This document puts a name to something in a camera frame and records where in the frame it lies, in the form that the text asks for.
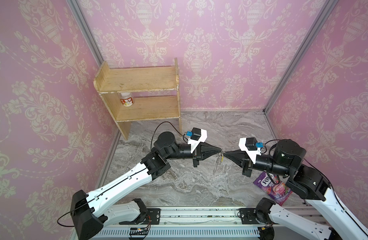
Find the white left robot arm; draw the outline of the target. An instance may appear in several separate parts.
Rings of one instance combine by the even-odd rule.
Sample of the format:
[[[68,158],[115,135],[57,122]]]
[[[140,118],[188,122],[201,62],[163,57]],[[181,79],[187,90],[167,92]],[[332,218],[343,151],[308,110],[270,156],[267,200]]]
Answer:
[[[206,143],[206,138],[206,130],[193,128],[188,142],[178,144],[173,133],[163,132],[151,152],[127,173],[99,189],[74,193],[70,215],[78,239],[89,240],[109,225],[123,222],[141,224],[148,220],[148,209],[141,199],[117,207],[114,205],[167,172],[171,167],[169,159],[190,159],[197,167],[201,161],[221,153],[221,148]]]

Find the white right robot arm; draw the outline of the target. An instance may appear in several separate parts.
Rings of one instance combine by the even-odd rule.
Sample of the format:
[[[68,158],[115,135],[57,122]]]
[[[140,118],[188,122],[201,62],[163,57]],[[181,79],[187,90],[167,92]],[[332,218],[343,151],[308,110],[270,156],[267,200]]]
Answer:
[[[326,220],[322,225],[290,212],[274,201],[263,198],[255,215],[263,224],[284,226],[310,240],[368,240],[368,229],[337,197],[331,182],[318,169],[302,162],[306,150],[293,140],[279,140],[272,155],[261,154],[256,138],[241,138],[239,149],[223,156],[242,168],[250,177],[252,170],[287,178],[285,185]]]

